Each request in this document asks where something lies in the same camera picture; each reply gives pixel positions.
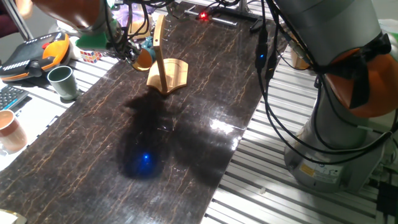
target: cup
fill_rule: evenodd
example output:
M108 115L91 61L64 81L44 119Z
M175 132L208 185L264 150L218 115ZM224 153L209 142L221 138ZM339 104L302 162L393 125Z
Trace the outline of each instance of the cup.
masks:
M79 95L73 70L68 66L59 66L51 70L47 75L47 80L64 100L72 100Z
M11 110L0 111L0 142L10 154L21 150L27 144L26 133Z

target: wooden base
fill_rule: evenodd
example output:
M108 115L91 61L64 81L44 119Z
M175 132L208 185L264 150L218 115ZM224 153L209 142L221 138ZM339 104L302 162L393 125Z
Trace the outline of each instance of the wooden base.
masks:
M164 59L163 62L167 89L162 89L157 62L155 62L149 70L147 86L158 89L163 95L168 95L172 91L187 85L188 64L174 58Z

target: keyboard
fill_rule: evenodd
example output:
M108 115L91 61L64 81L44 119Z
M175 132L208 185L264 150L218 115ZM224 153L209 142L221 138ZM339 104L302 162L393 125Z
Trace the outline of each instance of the keyboard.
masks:
M27 97L28 93L28 91L20 90L9 85L2 88L0 90L0 110L10 110L15 107Z

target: green object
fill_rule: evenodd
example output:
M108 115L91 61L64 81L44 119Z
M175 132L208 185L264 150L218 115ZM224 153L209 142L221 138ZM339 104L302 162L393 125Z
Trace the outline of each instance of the green object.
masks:
M83 50L105 50L106 43L108 43L108 40L105 32L103 32L98 35L83 34L82 37L76 41L76 46Z
M398 34L395 34L395 33L391 33L395 38L396 38L396 40L398 41Z
M59 66L51 70L47 79L63 99L72 100L79 95L76 78L70 67Z

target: beige cup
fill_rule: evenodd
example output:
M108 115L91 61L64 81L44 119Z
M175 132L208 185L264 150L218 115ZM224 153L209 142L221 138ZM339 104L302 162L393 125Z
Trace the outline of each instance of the beige cup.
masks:
M0 142L8 153L21 150L27 144L27 136L14 112L0 111Z

